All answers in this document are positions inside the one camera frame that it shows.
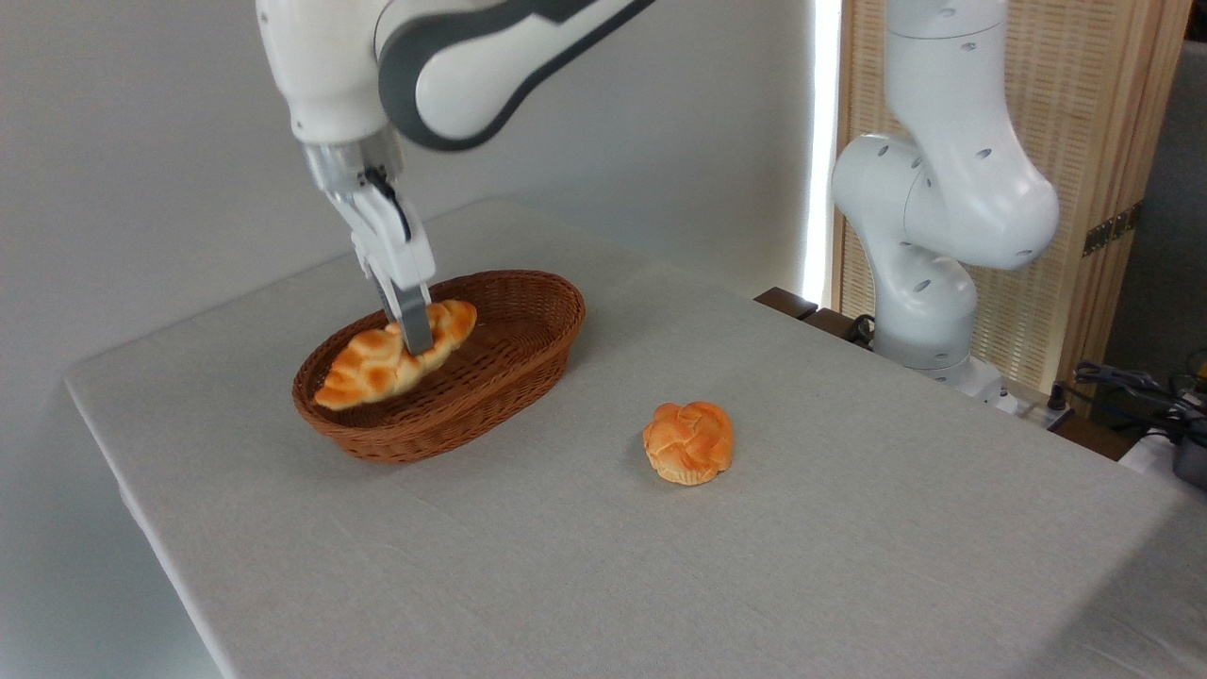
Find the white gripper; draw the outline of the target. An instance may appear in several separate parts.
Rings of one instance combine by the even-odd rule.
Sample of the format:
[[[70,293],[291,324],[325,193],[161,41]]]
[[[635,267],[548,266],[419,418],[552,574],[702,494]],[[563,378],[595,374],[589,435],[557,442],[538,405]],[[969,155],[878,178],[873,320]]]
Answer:
[[[368,185],[327,193],[351,228],[358,265],[381,285],[381,308],[397,323],[406,351],[422,355],[435,347],[427,318],[427,285],[435,279],[435,254],[422,224],[400,201]]]

